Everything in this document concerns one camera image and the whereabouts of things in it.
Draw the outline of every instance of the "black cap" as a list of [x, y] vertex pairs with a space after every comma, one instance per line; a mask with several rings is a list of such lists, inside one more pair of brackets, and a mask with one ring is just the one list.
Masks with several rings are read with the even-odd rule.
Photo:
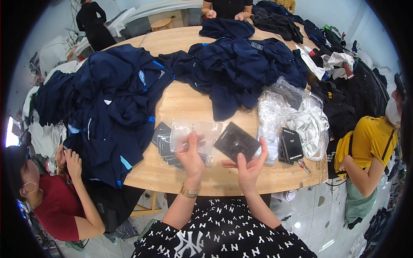
[[24, 164], [27, 154], [27, 147], [23, 146], [9, 146], [4, 152], [4, 163], [9, 173], [10, 186], [16, 195], [16, 198], [20, 201], [25, 199], [20, 195], [19, 190], [23, 187], [23, 180], [21, 178], [20, 170]]

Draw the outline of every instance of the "stack of tags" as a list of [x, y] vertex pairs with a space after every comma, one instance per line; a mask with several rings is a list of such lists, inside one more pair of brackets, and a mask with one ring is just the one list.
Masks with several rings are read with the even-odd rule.
[[[164, 161], [171, 166], [174, 166], [182, 171], [185, 171], [184, 166], [180, 163], [175, 153], [171, 152], [171, 128], [164, 122], [161, 122], [156, 128], [152, 137], [152, 143], [158, 147], [158, 152]], [[202, 160], [205, 163], [207, 156], [203, 153], [199, 153]]]
[[294, 161], [303, 158], [303, 148], [301, 146], [300, 135], [296, 131], [282, 128], [280, 153], [278, 160], [280, 162], [293, 165]]

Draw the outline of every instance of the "black dress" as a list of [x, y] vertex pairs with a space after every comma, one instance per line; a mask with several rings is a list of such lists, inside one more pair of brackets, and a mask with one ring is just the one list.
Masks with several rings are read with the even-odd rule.
[[241, 199], [210, 199], [209, 207], [195, 204], [191, 220], [181, 229], [155, 222], [135, 243], [132, 258], [314, 258], [293, 232], [269, 228], [252, 217]]
[[106, 22], [106, 13], [96, 2], [84, 3], [76, 15], [76, 22], [79, 30], [86, 32], [94, 51], [101, 51], [116, 44], [109, 30], [103, 25]]

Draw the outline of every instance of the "yellow shirt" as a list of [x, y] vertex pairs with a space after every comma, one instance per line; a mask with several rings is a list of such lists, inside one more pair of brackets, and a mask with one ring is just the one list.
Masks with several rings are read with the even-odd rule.
[[277, 5], [282, 5], [286, 9], [295, 10], [295, 0], [270, 0], [271, 2], [276, 2]]
[[398, 142], [396, 131], [393, 133], [386, 155], [383, 158], [387, 143], [394, 128], [384, 121], [384, 117], [362, 117], [354, 131], [348, 132], [338, 142], [334, 160], [334, 169], [339, 172], [339, 165], [349, 153], [350, 137], [353, 135], [353, 161], [360, 167], [370, 167], [373, 157], [376, 157], [383, 166], [387, 166], [393, 150]]

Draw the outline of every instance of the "black and white patterned shirt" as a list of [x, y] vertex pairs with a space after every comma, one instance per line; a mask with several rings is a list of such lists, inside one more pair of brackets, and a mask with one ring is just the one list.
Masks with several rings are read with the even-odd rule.
[[253, 218], [241, 199], [224, 203], [209, 200], [210, 207], [197, 208], [181, 229], [157, 221], [135, 243], [131, 258], [315, 258], [293, 232], [282, 226], [269, 228]]

